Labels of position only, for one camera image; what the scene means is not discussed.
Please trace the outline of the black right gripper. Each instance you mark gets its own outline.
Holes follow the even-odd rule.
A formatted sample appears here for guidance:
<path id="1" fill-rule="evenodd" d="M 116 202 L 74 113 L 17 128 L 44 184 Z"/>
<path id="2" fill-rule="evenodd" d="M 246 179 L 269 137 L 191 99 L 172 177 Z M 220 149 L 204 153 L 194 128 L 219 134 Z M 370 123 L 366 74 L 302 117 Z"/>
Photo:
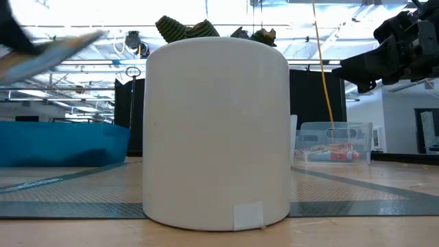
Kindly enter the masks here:
<path id="1" fill-rule="evenodd" d="M 332 74 L 353 83 L 360 94 L 399 80 L 439 77 L 439 0 L 411 0 L 405 10 L 385 20 L 375 31 L 380 46 L 340 61 Z"/>

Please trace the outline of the blue orange granola bar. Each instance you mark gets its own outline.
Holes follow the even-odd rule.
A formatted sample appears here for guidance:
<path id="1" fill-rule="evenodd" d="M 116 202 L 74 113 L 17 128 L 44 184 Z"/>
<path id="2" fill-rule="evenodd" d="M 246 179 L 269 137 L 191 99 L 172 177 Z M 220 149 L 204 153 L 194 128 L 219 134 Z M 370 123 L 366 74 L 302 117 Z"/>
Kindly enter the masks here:
<path id="1" fill-rule="evenodd" d="M 11 51 L 0 58 L 0 85 L 11 85 L 48 71 L 94 43 L 104 31 L 38 44 L 42 53 L 29 55 Z"/>

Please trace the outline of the red yellow colourful granola bar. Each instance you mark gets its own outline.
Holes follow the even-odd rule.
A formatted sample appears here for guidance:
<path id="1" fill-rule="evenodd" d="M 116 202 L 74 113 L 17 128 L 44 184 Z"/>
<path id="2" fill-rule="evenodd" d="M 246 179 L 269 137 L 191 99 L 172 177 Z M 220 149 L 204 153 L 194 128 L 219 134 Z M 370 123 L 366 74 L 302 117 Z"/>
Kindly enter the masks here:
<path id="1" fill-rule="evenodd" d="M 349 151 L 352 150 L 351 143 L 330 143 L 326 145 L 315 145 L 306 149 L 307 152 L 322 152 L 322 151 Z"/>

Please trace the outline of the blue red-ended granola bar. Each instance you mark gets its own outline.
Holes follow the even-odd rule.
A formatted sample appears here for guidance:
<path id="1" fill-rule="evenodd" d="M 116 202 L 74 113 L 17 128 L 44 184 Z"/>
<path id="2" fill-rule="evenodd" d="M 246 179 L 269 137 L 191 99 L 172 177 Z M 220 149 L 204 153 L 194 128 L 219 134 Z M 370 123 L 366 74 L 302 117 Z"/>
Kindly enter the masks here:
<path id="1" fill-rule="evenodd" d="M 305 162 L 352 162 L 360 157 L 356 151 L 305 152 L 296 150 L 295 155 L 297 159 Z"/>

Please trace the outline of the black divider panel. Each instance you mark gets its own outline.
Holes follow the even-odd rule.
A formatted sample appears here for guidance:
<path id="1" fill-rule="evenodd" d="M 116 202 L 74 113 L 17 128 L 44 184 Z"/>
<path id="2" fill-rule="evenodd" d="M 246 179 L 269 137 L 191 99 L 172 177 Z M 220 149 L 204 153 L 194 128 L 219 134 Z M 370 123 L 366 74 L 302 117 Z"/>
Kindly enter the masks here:
<path id="1" fill-rule="evenodd" d="M 305 122 L 346 121 L 346 97 L 342 81 L 325 73 L 326 87 L 317 71 L 289 71 L 290 114 L 297 115 L 297 129 Z M 115 120 L 114 124 L 130 128 L 131 80 L 125 84 L 115 80 Z M 128 144 L 128 152 L 143 151 L 143 96 L 145 80 L 137 78 L 134 105 L 134 123 Z"/>

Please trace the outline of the clear plastic bin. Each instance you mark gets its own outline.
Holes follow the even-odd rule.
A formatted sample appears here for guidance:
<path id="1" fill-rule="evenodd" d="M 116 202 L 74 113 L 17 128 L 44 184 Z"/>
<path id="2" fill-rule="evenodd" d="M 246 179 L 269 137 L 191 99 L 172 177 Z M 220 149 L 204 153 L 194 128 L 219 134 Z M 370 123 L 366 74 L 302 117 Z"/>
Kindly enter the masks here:
<path id="1" fill-rule="evenodd" d="M 306 122 L 296 133 L 294 158 L 303 163 L 370 163 L 372 124 L 353 122 Z M 351 143 L 360 157 L 352 162 L 305 162 L 296 158 L 295 151 L 305 151 L 315 145 Z"/>

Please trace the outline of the black ceiling-hung device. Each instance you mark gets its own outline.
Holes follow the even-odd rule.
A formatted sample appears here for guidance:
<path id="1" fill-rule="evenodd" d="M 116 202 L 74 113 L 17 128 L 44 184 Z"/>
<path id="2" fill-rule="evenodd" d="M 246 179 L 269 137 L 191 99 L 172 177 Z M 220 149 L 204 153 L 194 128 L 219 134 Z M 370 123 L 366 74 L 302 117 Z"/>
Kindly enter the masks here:
<path id="1" fill-rule="evenodd" d="M 125 48 L 137 58 L 146 59 L 150 55 L 150 48 L 139 36 L 139 31 L 129 31 L 125 37 Z"/>

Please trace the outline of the teal plastic bin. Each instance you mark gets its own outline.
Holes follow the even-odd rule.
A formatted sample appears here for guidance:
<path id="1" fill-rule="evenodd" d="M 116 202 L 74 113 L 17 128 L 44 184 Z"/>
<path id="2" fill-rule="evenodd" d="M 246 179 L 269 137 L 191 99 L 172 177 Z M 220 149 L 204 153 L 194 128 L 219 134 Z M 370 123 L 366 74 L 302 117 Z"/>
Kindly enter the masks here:
<path id="1" fill-rule="evenodd" d="M 130 130 L 108 123 L 0 121 L 0 167 L 101 167 L 120 163 Z"/>

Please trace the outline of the grey silicone baking mat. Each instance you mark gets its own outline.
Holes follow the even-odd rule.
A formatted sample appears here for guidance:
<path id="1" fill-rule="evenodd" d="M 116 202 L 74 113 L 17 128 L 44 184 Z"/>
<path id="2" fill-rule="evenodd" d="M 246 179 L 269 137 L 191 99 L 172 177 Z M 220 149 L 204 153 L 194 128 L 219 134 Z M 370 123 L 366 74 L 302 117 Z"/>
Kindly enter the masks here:
<path id="1" fill-rule="evenodd" d="M 0 219 L 142 219 L 139 162 L 0 169 Z M 297 165 L 291 217 L 439 216 L 439 167 Z"/>

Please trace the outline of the green succulent plant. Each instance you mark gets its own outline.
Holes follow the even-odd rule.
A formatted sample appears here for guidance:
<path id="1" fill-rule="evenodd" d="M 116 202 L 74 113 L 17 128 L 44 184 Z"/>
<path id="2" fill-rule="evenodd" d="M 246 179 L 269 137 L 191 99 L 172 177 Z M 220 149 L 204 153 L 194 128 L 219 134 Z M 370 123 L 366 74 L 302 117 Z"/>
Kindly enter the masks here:
<path id="1" fill-rule="evenodd" d="M 220 37 L 220 34 L 215 29 L 214 25 L 207 19 L 189 27 L 164 15 L 155 22 L 155 26 L 166 43 L 172 43 L 188 38 Z M 243 27 L 238 27 L 229 37 L 253 40 L 270 47 L 276 47 L 276 31 L 274 29 L 267 31 L 266 29 L 261 28 L 249 36 L 248 32 L 244 30 Z"/>

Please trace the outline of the white plant pot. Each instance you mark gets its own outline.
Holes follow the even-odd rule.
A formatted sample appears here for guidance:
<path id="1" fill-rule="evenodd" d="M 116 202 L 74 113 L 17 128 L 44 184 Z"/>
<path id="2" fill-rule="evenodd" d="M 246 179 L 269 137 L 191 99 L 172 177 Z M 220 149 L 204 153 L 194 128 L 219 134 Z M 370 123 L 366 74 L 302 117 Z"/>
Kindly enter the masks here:
<path id="1" fill-rule="evenodd" d="M 146 61 L 143 152 L 290 151 L 289 66 L 267 45 L 192 38 Z M 236 204 L 262 201 L 264 226 L 290 211 L 288 165 L 143 163 L 143 211 L 161 224 L 233 231 Z"/>

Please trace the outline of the white square sticker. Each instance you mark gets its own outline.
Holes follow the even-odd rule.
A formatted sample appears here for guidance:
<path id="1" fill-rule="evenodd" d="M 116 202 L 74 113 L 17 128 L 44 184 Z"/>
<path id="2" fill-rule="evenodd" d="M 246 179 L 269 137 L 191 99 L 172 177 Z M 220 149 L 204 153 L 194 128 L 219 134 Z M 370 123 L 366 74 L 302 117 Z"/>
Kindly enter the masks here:
<path id="1" fill-rule="evenodd" d="M 264 226 L 262 201 L 236 204 L 233 209 L 233 230 L 244 231 Z"/>

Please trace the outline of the black aluminium table frame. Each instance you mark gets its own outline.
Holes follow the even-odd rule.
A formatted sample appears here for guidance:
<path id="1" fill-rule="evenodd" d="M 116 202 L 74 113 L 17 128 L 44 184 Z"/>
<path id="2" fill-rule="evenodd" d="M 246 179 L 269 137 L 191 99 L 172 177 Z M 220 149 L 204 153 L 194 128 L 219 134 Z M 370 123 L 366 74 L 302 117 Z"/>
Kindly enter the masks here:
<path id="1" fill-rule="evenodd" d="M 146 152 L 128 152 L 141 155 L 143 163 L 153 165 L 292 165 L 294 150 L 273 152 L 240 152 L 239 150 L 150 150 Z M 370 159 L 397 163 L 413 163 L 421 165 L 439 165 L 439 155 L 435 154 L 389 154 L 371 152 Z"/>

